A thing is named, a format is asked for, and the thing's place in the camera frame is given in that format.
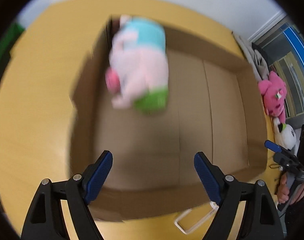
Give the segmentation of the person's right hand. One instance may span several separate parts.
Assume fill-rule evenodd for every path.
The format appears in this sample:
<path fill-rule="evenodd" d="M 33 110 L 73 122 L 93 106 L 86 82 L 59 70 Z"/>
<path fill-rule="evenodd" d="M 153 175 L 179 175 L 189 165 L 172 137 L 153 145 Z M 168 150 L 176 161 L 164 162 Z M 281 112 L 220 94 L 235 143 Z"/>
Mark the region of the person's right hand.
<path fill-rule="evenodd" d="M 280 184 L 277 188 L 277 200 L 279 204 L 284 204 L 289 200 L 289 188 L 287 186 L 287 174 L 283 174 L 280 178 Z"/>

